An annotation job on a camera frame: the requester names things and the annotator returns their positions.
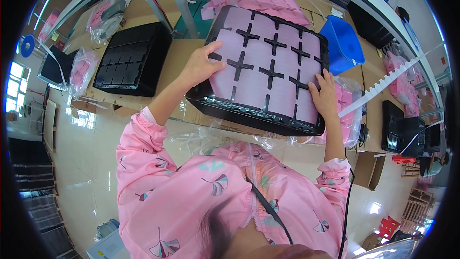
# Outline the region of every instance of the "window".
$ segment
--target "window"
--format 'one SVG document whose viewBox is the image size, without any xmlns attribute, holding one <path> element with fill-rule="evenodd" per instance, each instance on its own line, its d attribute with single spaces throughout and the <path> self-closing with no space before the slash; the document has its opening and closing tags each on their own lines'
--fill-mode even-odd
<svg viewBox="0 0 460 259">
<path fill-rule="evenodd" d="M 6 89 L 5 112 L 14 110 L 19 112 L 25 104 L 25 93 L 29 80 L 30 69 L 16 62 L 11 62 L 11 69 Z"/>
<path fill-rule="evenodd" d="M 382 204 L 378 202 L 372 203 L 371 210 L 369 211 L 369 213 L 378 214 L 380 212 L 380 207 L 382 207 Z"/>
</svg>

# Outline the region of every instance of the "zipper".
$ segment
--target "zipper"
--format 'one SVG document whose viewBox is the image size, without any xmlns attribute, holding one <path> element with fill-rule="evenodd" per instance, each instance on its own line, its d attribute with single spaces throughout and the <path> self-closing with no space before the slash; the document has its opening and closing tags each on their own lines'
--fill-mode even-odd
<svg viewBox="0 0 460 259">
<path fill-rule="evenodd" d="M 253 150 L 251 148 L 251 144 L 248 143 L 247 144 L 248 148 L 249 148 L 249 161 L 251 163 L 251 178 L 253 180 L 253 183 L 255 186 L 258 186 L 259 183 L 257 181 L 257 170 L 256 170 L 256 163 L 254 161 L 254 156 L 253 156 Z M 246 220 L 246 223 L 245 223 L 245 226 L 247 226 L 249 224 L 249 221 L 251 220 L 251 218 L 254 218 L 254 222 L 256 224 L 256 229 L 257 231 L 262 231 L 262 230 L 259 230 L 260 229 L 260 220 L 259 220 L 259 217 L 257 216 L 257 202 L 258 202 L 258 198 L 256 196 L 256 194 L 251 190 L 251 209 L 249 210 L 249 214 L 248 214 L 248 217 L 247 217 L 247 220 Z"/>
</svg>

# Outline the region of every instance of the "hand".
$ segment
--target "hand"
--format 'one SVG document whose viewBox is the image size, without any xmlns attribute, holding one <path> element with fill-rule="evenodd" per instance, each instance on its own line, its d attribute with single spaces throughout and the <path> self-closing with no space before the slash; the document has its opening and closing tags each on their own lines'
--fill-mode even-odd
<svg viewBox="0 0 460 259">
<path fill-rule="evenodd" d="M 335 92 L 335 81 L 332 73 L 323 69 L 324 78 L 320 74 L 316 74 L 321 91 L 318 91 L 313 82 L 308 82 L 308 89 L 311 92 L 313 103 L 318 112 L 323 116 L 324 121 L 328 122 L 331 119 L 339 118 L 337 116 L 337 95 Z"/>
<path fill-rule="evenodd" d="M 192 88 L 208 79 L 214 72 L 224 69 L 227 66 L 227 62 L 209 62 L 207 57 L 214 50 L 220 48 L 222 44 L 222 41 L 213 41 L 195 50 L 178 77 L 181 83 Z"/>
</svg>

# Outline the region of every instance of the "blue tape roll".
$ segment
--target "blue tape roll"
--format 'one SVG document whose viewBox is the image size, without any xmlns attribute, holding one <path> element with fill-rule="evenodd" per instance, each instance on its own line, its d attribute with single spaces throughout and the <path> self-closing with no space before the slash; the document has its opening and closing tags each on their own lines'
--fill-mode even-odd
<svg viewBox="0 0 460 259">
<path fill-rule="evenodd" d="M 35 47 L 35 37 L 33 34 L 29 33 L 25 36 L 23 43 L 21 44 L 21 55 L 23 57 L 29 57 L 32 54 L 32 51 Z"/>
</svg>

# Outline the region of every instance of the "pink jacket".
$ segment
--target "pink jacket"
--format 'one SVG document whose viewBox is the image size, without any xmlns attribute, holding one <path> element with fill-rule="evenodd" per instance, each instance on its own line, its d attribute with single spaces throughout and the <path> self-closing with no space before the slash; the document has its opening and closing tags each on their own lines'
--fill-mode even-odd
<svg viewBox="0 0 460 259">
<path fill-rule="evenodd" d="M 116 148 L 120 236 L 131 258 L 203 258 L 200 222 L 229 197 L 220 215 L 232 232 L 254 218 L 271 244 L 289 244 L 283 228 L 251 191 L 245 173 L 278 213 L 294 244 L 338 256 L 350 186 L 347 160 L 321 164 L 314 184 L 262 147 L 238 142 L 177 168 L 163 148 L 166 135 L 146 107 L 131 117 Z"/>
</svg>

